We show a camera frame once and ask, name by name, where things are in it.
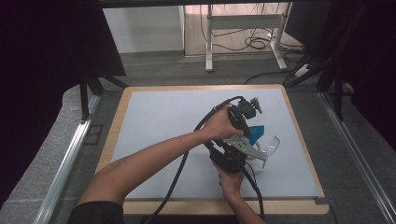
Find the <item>table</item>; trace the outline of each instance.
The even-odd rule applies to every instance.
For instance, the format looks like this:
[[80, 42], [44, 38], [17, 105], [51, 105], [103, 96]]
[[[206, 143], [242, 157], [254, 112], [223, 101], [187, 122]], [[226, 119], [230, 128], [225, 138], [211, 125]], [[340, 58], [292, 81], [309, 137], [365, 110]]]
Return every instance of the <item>table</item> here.
[[[309, 167], [309, 172], [312, 175], [314, 185], [318, 190], [318, 196], [315, 197], [297, 197], [288, 196], [283, 198], [277, 197], [265, 197], [264, 196], [264, 210], [266, 214], [326, 214], [329, 211], [327, 204], [319, 204], [318, 201], [325, 198], [322, 187], [318, 181], [318, 176], [315, 171], [315, 167], [310, 159], [306, 145], [304, 143], [303, 136], [300, 132], [298, 123], [292, 108], [288, 96], [284, 88], [280, 85], [252, 85], [252, 86], [174, 86], [174, 87], [132, 87], [125, 89], [120, 104], [113, 120], [113, 124], [110, 128], [109, 135], [106, 140], [105, 148], [103, 150], [101, 159], [99, 160], [96, 171], [99, 171], [112, 160], [113, 153], [117, 147], [119, 141], [120, 132], [122, 130], [122, 123], [126, 119], [125, 115], [128, 113], [128, 104], [131, 100], [131, 95], [139, 92], [158, 92], [158, 91], [251, 91], [251, 90], [279, 90], [284, 98], [284, 102], [287, 106], [287, 110], [290, 113], [290, 119], [292, 125], [295, 128], [298, 139], [301, 142], [302, 152], [306, 158], [306, 163]], [[152, 214], [161, 203], [161, 199], [155, 201], [147, 199], [145, 200], [126, 200], [123, 207], [125, 214], [136, 214], [136, 215], [148, 215]], [[259, 203], [257, 199], [249, 198], [247, 203], [256, 211], [259, 212]], [[221, 198], [203, 198], [181, 200], [175, 198], [167, 203], [161, 214], [167, 215], [230, 215], [233, 211], [229, 208], [226, 202]]]

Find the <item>forearm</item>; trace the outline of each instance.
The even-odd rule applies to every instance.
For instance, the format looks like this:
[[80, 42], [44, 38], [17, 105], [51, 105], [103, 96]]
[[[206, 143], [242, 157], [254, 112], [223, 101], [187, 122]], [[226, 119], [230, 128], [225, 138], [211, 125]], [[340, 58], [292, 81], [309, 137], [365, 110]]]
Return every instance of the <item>forearm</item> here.
[[265, 224], [240, 195], [226, 198], [240, 224]]
[[78, 203], [111, 201], [122, 204], [130, 191], [171, 161], [210, 139], [209, 134], [199, 130], [162, 141], [114, 161], [95, 175]]

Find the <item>wooden border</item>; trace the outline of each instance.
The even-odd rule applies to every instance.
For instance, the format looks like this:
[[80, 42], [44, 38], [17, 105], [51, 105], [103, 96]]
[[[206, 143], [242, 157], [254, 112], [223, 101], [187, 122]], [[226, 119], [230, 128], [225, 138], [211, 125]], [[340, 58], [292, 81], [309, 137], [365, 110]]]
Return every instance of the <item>wooden border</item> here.
[[[161, 87], [129, 87], [124, 90], [120, 99], [120, 104], [107, 136], [104, 150], [99, 160], [96, 172], [104, 168], [111, 161], [120, 128], [125, 117], [126, 110], [131, 95], [134, 91], [201, 91], [201, 90], [249, 90], [249, 89], [281, 89], [285, 102], [288, 106], [294, 127], [299, 135], [306, 160], [311, 168], [312, 176], [318, 187], [319, 198], [324, 198], [324, 192], [318, 180], [317, 172], [309, 155], [308, 149], [291, 108], [290, 100], [283, 86], [281, 85], [223, 85], [223, 86], [161, 86]], [[123, 208], [125, 214], [149, 215], [154, 213], [161, 202], [131, 202], [125, 201]], [[247, 203], [257, 212], [260, 212], [258, 201], [247, 201]], [[316, 204], [314, 199], [282, 199], [264, 200], [265, 214], [313, 214], [323, 215], [329, 212], [329, 205]], [[183, 201], [168, 202], [161, 211], [163, 215], [231, 215], [233, 211], [223, 200], [208, 201]]]

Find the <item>gray floor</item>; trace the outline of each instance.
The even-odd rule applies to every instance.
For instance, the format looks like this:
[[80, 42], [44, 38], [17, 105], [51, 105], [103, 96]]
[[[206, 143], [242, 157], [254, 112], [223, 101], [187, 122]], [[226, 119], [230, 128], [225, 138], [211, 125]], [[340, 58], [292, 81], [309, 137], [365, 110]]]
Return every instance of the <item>gray floor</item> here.
[[[243, 84], [256, 74], [278, 71], [271, 53], [215, 57], [214, 72], [205, 71], [202, 57], [180, 55], [121, 55], [131, 86]], [[285, 75], [267, 74], [248, 84], [282, 83]], [[340, 134], [336, 131], [315, 89], [318, 77], [287, 89], [304, 140], [316, 167], [325, 195], [333, 208], [324, 216], [268, 216], [268, 223], [387, 223]], [[92, 128], [85, 139], [49, 223], [65, 223], [78, 196], [93, 175], [121, 96], [121, 89], [102, 80], [101, 96]], [[343, 100], [345, 124], [390, 198], [396, 200], [396, 153], [359, 114], [347, 98]], [[64, 107], [48, 138], [21, 182], [0, 211], [0, 223], [32, 223], [62, 161], [80, 119], [79, 88], [64, 95]], [[96, 142], [95, 133], [100, 137]], [[140, 217], [126, 217], [139, 223]]]

